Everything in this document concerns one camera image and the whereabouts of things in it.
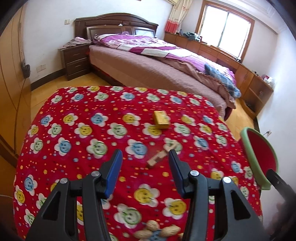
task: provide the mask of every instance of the wooden wardrobe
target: wooden wardrobe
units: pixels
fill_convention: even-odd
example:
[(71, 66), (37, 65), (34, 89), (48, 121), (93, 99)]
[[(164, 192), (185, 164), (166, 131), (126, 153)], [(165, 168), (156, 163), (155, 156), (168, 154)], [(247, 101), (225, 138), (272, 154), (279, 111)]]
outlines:
[[(17, 159), (30, 119), (30, 80), (22, 74), (22, 30), (25, 6), (10, 20), (0, 36), (0, 195), (14, 198)], [(0, 196), (0, 220), (14, 226), (12, 199)]]

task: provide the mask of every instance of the blue plaid blanket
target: blue plaid blanket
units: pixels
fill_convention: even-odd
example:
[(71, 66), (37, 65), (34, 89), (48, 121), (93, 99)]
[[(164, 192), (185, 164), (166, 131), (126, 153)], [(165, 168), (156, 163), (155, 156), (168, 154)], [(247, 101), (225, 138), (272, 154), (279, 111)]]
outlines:
[(242, 94), (240, 90), (235, 86), (232, 80), (224, 76), (212, 66), (205, 64), (205, 74), (221, 80), (222, 84), (226, 87), (229, 94), (235, 99), (241, 97)]

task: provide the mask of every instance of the blue gripper pad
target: blue gripper pad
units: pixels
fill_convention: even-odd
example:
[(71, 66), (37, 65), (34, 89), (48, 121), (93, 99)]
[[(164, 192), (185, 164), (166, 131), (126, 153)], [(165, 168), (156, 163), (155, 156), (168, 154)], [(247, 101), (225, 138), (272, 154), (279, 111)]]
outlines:
[(116, 149), (113, 153), (111, 159), (102, 164), (99, 169), (102, 174), (101, 182), (103, 182), (103, 186), (105, 186), (105, 197), (109, 198), (109, 196), (113, 193), (115, 184), (118, 179), (119, 171), (122, 165), (122, 151)]

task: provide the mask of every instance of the yellow box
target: yellow box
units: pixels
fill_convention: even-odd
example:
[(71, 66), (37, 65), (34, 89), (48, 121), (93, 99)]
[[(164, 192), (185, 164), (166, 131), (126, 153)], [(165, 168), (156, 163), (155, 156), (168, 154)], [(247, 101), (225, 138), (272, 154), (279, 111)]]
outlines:
[(168, 129), (170, 127), (170, 121), (165, 111), (154, 111), (153, 112), (154, 124), (158, 129)]

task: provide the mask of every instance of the red blanket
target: red blanket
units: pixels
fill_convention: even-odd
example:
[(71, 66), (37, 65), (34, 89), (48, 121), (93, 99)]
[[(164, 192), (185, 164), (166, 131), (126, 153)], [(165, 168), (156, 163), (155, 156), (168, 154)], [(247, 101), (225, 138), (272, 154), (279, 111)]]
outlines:
[[(166, 111), (171, 125), (159, 130), (154, 110)], [(258, 215), (259, 193), (239, 144), (211, 102), (185, 92), (146, 88), (92, 86), (62, 88), (53, 94), (32, 123), (17, 165), (15, 223), (25, 238), (46, 197), (63, 177), (81, 179), (119, 148), (123, 164), (114, 194), (102, 200), (113, 240), (137, 240), (133, 233), (155, 220), (184, 231), (189, 201), (177, 193), (165, 157), (153, 169), (146, 161), (172, 140), (182, 161), (206, 177), (231, 176)], [(209, 197), (208, 236), (213, 239), (214, 199)], [(82, 200), (77, 215), (85, 240)], [(150, 240), (166, 240), (155, 231)], [(176, 240), (177, 236), (167, 238)]]

